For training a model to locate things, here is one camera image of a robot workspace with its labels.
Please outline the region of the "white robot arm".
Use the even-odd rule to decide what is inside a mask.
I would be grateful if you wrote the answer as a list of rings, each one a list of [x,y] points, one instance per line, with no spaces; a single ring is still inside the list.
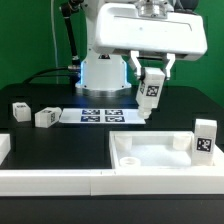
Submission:
[[[131,88],[127,68],[145,76],[142,59],[159,60],[165,77],[177,60],[194,61],[207,51],[199,0],[67,0],[60,6],[81,94],[113,97]],[[80,58],[71,16],[82,11],[87,53]]]

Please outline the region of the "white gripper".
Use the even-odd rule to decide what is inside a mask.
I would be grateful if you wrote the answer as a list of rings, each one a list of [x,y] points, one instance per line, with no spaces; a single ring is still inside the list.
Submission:
[[[201,16],[168,12],[166,19],[140,17],[134,4],[107,3],[95,23],[93,48],[97,53],[128,55],[138,80],[145,78],[139,54],[163,57],[166,79],[178,60],[197,60],[207,51]]]

